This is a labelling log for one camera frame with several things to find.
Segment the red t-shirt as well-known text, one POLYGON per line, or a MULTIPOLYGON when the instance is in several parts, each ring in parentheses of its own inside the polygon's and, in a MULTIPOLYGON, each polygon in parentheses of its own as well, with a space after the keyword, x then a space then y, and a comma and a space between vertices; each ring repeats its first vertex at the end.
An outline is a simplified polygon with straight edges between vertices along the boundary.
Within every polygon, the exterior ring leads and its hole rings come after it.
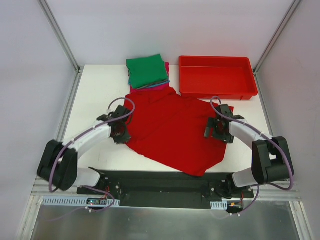
POLYGON ((124 106, 134 111, 126 145, 137 154, 197 177, 223 161, 227 144, 204 136, 208 119, 216 116, 210 103, 182 97, 172 87, 126 98, 124 106))

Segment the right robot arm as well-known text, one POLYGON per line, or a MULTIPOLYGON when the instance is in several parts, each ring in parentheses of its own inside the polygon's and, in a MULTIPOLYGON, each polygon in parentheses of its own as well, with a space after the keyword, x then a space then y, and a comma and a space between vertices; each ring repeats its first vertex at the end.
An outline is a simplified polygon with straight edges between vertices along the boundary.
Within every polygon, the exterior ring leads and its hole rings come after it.
POLYGON ((293 188, 294 168, 287 140, 274 137, 250 125, 241 115, 234 115, 227 104, 215 106, 215 117, 208 118, 204 137, 213 137, 225 144, 237 138, 251 149, 251 166, 229 174, 215 189, 226 199, 237 197, 246 187, 275 185, 276 181, 290 181, 286 190, 293 188))

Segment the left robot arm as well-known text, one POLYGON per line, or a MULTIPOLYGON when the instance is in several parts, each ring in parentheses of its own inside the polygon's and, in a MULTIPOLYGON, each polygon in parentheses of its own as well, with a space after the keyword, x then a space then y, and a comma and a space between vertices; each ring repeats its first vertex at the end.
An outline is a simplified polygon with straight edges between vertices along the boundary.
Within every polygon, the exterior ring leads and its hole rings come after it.
POLYGON ((99 116, 83 133, 69 140, 49 141, 41 157, 37 176, 49 183, 51 192, 88 186, 94 194, 102 194, 106 188, 103 174, 92 167, 79 167, 78 161, 86 152, 108 138, 112 138, 116 144, 127 143, 131 136, 126 122, 131 114, 131 110, 119 105, 115 111, 99 116))

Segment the pink folded t-shirt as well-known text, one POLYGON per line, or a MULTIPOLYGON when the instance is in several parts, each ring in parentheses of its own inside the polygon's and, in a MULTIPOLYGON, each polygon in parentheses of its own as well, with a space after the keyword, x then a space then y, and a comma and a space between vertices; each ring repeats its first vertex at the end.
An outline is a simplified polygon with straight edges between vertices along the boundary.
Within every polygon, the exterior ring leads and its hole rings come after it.
POLYGON ((131 85, 129 85, 129 92, 130 93, 137 93, 137 92, 148 92, 148 91, 160 91, 165 89, 166 87, 170 86, 170 80, 167 79, 165 82, 155 84, 146 88, 141 88, 141 89, 135 89, 131 85))

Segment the red plastic bin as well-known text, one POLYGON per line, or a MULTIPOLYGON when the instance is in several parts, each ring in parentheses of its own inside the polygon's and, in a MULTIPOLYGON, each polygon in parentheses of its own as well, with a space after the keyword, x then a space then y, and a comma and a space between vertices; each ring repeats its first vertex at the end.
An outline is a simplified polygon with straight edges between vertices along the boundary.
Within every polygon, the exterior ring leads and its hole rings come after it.
POLYGON ((250 100, 258 88, 248 57, 179 57, 179 92, 184 97, 250 100))

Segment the green folded t-shirt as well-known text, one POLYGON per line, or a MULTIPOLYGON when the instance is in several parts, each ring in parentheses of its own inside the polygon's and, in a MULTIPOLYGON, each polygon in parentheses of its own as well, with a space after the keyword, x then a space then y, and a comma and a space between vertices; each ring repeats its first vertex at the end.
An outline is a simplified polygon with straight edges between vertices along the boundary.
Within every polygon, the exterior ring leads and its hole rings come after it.
POLYGON ((160 54, 126 60, 129 80, 133 89, 157 85, 168 80, 165 62, 160 54))

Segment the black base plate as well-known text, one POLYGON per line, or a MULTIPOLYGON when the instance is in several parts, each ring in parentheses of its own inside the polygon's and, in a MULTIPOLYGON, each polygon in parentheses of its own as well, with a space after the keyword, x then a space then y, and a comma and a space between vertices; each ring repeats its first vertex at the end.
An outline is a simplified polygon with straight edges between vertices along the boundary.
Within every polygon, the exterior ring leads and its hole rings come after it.
POLYGON ((222 198, 217 188, 229 173, 191 176, 182 172, 101 170, 96 189, 108 191, 122 207, 209 209, 222 198))

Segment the left aluminium frame post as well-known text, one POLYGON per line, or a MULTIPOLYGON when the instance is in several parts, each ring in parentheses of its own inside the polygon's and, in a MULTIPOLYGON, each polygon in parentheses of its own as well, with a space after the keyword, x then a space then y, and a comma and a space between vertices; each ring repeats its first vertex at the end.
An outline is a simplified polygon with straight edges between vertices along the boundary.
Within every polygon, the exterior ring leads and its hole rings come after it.
POLYGON ((38 0, 37 1, 40 8, 42 9, 49 25, 51 26, 60 46, 62 47, 62 50, 64 51, 66 57, 68 58, 70 64, 74 68, 75 72, 78 74, 82 71, 82 67, 79 65, 78 61, 75 58, 75 55, 73 54, 73 51, 68 44, 67 39, 65 38, 65 35, 62 32, 62 29, 54 16, 54 13, 49 6, 48 2, 46 0, 38 0))

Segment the aluminium frame post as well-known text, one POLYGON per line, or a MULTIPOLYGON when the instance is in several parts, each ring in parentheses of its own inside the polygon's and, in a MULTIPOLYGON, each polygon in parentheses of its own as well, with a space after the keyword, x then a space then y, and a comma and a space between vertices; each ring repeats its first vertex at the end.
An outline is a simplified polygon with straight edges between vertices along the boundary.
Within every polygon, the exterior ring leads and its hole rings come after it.
POLYGON ((40 8, 42 9, 49 25, 51 26, 60 46, 62 47, 62 50, 64 51, 66 57, 68 58, 70 64, 74 68, 75 72, 78 74, 82 71, 82 67, 79 65, 78 61, 75 58, 75 55, 73 54, 73 51, 68 44, 67 39, 65 38, 65 35, 62 32, 62 29, 54 16, 54 13, 49 6, 48 2, 46 0, 38 0, 37 1, 40 8))
POLYGON ((276 45, 278 39, 282 35, 283 31, 291 21, 292 17, 296 13, 297 9, 299 8, 300 4, 302 3, 302 0, 293 0, 292 3, 290 4, 288 10, 286 11, 284 17, 280 21, 278 27, 276 28, 274 34, 272 35, 270 41, 268 42, 266 48, 264 49, 261 57, 259 58, 256 66, 253 69, 253 74, 256 75, 258 71, 261 69, 263 63, 271 53, 272 49, 276 45))

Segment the aluminium front rail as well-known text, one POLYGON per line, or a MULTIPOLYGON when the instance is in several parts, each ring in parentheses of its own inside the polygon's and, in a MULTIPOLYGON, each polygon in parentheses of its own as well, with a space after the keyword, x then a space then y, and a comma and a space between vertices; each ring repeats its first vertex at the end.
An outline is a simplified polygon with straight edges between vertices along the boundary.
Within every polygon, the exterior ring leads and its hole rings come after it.
POLYGON ((282 191, 272 185, 262 185, 259 190, 246 186, 235 188, 227 184, 227 173, 207 173, 203 177, 192 177, 177 172, 125 172, 107 171, 106 178, 91 189, 73 186, 66 191, 57 190, 57 196, 101 196, 104 192, 116 199, 123 199, 133 193, 140 194, 199 194, 207 200, 220 199, 219 193, 226 189, 232 197, 253 199, 259 193, 261 201, 302 201, 300 191, 295 185, 289 191, 282 191))

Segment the right aluminium frame post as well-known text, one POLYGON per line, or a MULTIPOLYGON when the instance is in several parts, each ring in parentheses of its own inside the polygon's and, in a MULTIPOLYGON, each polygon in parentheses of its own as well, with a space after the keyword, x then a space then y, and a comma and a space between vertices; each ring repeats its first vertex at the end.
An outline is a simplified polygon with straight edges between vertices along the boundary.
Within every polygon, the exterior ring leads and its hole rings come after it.
POLYGON ((271 53, 272 49, 276 45, 278 39, 282 35, 283 31, 291 21, 292 17, 296 13, 297 9, 299 8, 300 4, 302 3, 302 0, 293 0, 292 3, 290 4, 288 10, 286 11, 284 17, 280 21, 278 27, 276 28, 274 34, 272 35, 270 41, 268 42, 266 48, 264 49, 261 57, 259 58, 256 66, 253 69, 253 74, 256 75, 258 71, 261 69, 263 63, 271 53))

